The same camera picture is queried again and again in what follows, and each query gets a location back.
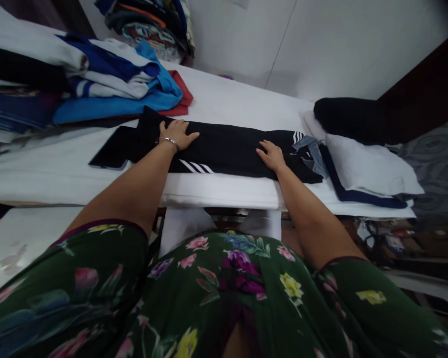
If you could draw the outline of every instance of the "floral dress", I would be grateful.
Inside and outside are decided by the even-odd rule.
[[[66,234],[0,289],[0,357],[220,357],[237,322],[253,357],[448,357],[438,321],[366,261],[315,271],[234,230],[147,251],[122,220]]]

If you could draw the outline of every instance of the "black phone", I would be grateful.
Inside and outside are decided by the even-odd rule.
[[[135,128],[118,127],[88,165],[92,168],[123,170],[128,162],[126,149],[133,131]]]

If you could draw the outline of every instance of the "wall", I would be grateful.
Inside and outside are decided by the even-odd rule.
[[[264,88],[296,0],[249,0],[247,9],[226,0],[188,2],[196,43],[193,67]]]
[[[448,38],[440,0],[298,0],[266,89],[377,99]]]

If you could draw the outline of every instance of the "bracelet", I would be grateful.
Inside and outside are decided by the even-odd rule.
[[[158,139],[156,139],[156,142],[154,142],[154,144],[159,144],[160,139],[166,139],[166,140],[170,141],[172,144],[174,144],[176,146],[176,150],[179,152],[178,144],[175,141],[173,141],[171,138],[168,138],[168,137],[159,137]]]

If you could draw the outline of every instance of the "pile of clothes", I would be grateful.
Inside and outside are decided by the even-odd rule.
[[[424,193],[414,169],[384,146],[389,112],[376,101],[323,98],[304,121],[340,201],[403,209]]]
[[[194,36],[187,0],[95,0],[105,24],[131,43],[147,41],[161,60],[194,58]]]
[[[88,39],[16,19],[0,7],[0,142],[51,125],[127,119],[145,105],[183,115],[192,99],[146,41],[135,49]]]

